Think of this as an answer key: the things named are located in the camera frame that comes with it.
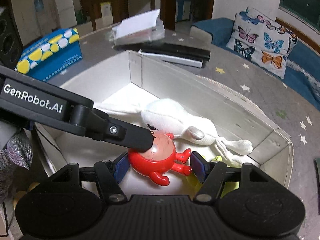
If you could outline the grey gloved hand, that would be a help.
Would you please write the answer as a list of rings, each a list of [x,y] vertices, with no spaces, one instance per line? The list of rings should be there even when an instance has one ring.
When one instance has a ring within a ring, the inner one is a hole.
[[[33,161],[33,148],[24,130],[11,137],[5,147],[1,150],[1,204],[8,196],[10,185],[13,182],[16,168],[31,168]]]

